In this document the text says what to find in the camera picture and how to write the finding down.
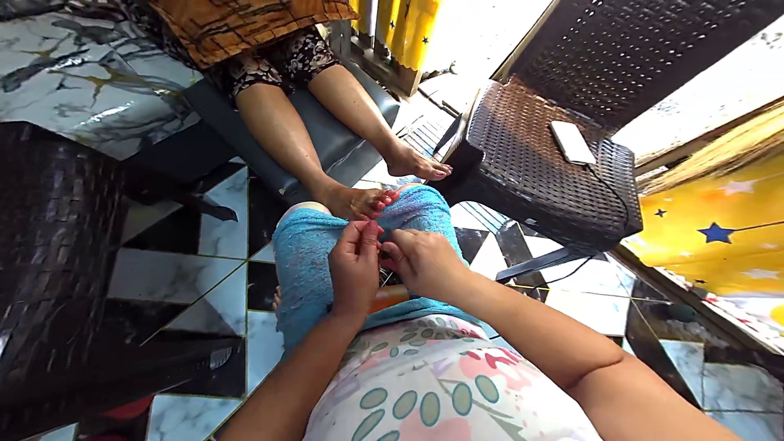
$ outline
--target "floral leggings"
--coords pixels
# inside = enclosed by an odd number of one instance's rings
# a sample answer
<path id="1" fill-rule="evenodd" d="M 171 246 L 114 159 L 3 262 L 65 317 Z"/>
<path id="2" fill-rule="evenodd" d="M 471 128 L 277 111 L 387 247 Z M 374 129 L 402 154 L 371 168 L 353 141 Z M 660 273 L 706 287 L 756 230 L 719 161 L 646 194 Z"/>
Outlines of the floral leggings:
<path id="1" fill-rule="evenodd" d="M 268 46 L 231 57 L 213 67 L 219 87 L 234 99 L 256 83 L 281 87 L 287 94 L 307 86 L 319 72 L 339 61 L 315 26 L 304 27 Z"/>

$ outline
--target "yellow curtain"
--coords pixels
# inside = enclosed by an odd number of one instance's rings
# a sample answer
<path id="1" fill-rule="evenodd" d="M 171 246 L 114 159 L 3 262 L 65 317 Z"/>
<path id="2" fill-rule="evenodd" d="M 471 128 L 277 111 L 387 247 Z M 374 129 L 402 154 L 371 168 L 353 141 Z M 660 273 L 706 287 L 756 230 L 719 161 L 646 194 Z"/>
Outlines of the yellow curtain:
<path id="1" fill-rule="evenodd" d="M 379 39 L 398 63 L 418 71 L 427 54 L 441 0 L 379 0 Z"/>
<path id="2" fill-rule="evenodd" d="M 670 172 L 684 183 L 665 175 L 653 186 L 662 191 L 640 198 L 644 230 L 625 244 L 784 336 L 782 135 L 779 106 L 703 148 Z M 711 164 L 720 169 L 700 171 Z"/>
<path id="3" fill-rule="evenodd" d="M 368 19 L 370 17 L 370 1 L 369 0 L 348 0 L 351 8 L 359 13 L 359 20 L 352 20 L 351 27 L 359 32 L 366 34 L 370 33 L 370 24 Z"/>

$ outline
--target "knee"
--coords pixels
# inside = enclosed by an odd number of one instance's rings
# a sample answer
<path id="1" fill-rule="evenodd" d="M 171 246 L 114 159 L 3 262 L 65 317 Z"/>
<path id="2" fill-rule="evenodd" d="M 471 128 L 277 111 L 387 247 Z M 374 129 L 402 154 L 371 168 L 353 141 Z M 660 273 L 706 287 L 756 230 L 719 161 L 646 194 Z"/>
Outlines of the knee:
<path id="1" fill-rule="evenodd" d="M 303 208 L 310 208 L 311 210 L 320 211 L 324 214 L 330 214 L 330 215 L 332 214 L 332 212 L 330 212 L 329 209 L 321 203 L 314 202 L 314 201 L 300 202 L 298 204 L 292 205 L 291 207 L 289 207 L 288 210 L 286 210 L 285 213 L 283 213 L 283 216 L 281 216 L 281 219 L 278 221 L 278 225 L 280 225 L 281 222 L 286 217 L 290 216 L 295 211 L 301 210 Z"/>

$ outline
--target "hand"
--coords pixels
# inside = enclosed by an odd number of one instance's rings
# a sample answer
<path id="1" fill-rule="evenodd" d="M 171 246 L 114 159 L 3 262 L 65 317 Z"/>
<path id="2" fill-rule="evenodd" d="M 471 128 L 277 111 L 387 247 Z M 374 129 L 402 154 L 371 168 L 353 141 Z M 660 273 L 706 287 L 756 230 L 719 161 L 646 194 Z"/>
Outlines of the hand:
<path id="1" fill-rule="evenodd" d="M 335 300 L 332 315 L 362 319 L 379 289 L 379 235 L 374 220 L 353 220 L 329 253 L 329 273 Z"/>
<path id="2" fill-rule="evenodd" d="M 394 230 L 381 250 L 391 257 L 384 264 L 403 278 L 409 290 L 438 301 L 451 303 L 448 295 L 457 291 L 451 286 L 461 287 L 473 274 L 439 233 Z"/>

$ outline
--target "blue star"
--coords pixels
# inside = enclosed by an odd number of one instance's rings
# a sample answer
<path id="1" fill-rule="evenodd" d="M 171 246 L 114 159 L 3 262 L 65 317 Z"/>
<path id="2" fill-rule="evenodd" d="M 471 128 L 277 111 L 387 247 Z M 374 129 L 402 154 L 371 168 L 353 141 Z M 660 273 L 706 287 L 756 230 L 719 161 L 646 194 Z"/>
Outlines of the blue star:
<path id="1" fill-rule="evenodd" d="M 726 242 L 732 243 L 730 234 L 736 232 L 731 228 L 722 228 L 716 222 L 713 222 L 708 228 L 697 230 L 705 235 L 705 243 L 711 242 Z"/>

